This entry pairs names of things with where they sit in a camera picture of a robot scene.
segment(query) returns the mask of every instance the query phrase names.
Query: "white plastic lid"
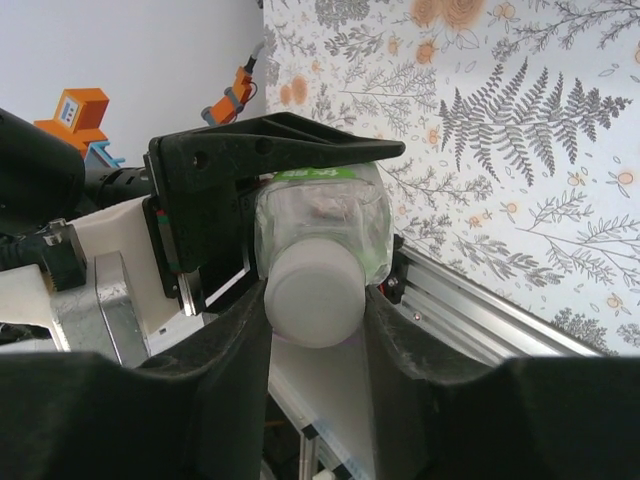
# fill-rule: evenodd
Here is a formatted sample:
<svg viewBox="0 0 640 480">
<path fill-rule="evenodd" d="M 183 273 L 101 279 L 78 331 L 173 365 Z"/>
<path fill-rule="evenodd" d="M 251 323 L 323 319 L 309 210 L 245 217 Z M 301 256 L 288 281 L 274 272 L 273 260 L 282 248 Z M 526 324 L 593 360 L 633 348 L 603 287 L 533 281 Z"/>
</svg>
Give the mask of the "white plastic lid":
<svg viewBox="0 0 640 480">
<path fill-rule="evenodd" d="M 276 334 L 305 347 L 330 347 L 349 338 L 362 322 L 364 271 L 339 243 L 302 240 L 275 261 L 264 304 Z"/>
</svg>

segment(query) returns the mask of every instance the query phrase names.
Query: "orange flower pattern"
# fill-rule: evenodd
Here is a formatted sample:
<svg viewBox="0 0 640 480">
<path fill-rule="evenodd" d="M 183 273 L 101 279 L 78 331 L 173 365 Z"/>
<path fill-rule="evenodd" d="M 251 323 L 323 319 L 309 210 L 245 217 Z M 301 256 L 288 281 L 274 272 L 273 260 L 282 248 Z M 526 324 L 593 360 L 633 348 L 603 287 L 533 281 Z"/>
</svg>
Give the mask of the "orange flower pattern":
<svg viewBox="0 0 640 480">
<path fill-rule="evenodd" d="M 270 108 L 404 141 L 379 167 L 408 244 L 594 348 L 640 353 L 640 42 L 620 27 L 640 6 L 564 21 L 566 2 L 335 3 L 265 2 Z"/>
</svg>

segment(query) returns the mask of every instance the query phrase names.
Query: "white wall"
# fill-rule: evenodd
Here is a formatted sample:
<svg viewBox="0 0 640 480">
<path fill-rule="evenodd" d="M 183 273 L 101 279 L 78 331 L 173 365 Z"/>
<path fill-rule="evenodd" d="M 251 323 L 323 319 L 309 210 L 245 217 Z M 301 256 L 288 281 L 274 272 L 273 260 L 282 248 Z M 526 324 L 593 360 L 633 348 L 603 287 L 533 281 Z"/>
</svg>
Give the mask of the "white wall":
<svg viewBox="0 0 640 480">
<path fill-rule="evenodd" d="M 206 124 L 262 39 L 255 0 L 0 0 L 0 108 L 53 117 L 65 88 L 110 98 L 101 128 L 109 153 L 142 165 L 149 140 Z M 259 94 L 242 118 L 264 114 Z"/>
</svg>

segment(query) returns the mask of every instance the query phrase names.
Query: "black connector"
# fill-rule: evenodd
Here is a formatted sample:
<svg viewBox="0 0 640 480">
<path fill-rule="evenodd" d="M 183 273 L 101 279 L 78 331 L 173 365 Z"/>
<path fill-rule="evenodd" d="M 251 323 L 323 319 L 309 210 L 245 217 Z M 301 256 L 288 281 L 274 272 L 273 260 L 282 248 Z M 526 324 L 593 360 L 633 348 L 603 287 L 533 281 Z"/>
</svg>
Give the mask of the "black connector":
<svg viewBox="0 0 640 480">
<path fill-rule="evenodd" d="M 0 245 L 0 271 L 38 265 L 51 277 L 56 291 L 84 285 L 87 260 L 72 225 L 54 220 L 41 231 Z"/>
</svg>

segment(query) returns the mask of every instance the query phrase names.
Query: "orange robot toy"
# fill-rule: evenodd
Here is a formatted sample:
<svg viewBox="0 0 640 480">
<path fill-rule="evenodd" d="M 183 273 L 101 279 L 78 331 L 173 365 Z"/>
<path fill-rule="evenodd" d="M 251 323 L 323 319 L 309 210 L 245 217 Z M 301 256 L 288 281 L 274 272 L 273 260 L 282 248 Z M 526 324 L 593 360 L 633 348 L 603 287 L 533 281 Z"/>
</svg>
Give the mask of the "orange robot toy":
<svg viewBox="0 0 640 480">
<path fill-rule="evenodd" d="M 253 67 L 263 48 L 264 42 L 256 45 L 247 64 L 238 68 L 233 86 L 225 89 L 224 97 L 218 103 L 202 111 L 201 116 L 209 125 L 215 127 L 234 122 L 249 100 L 255 96 L 257 87 L 252 80 Z"/>
</svg>

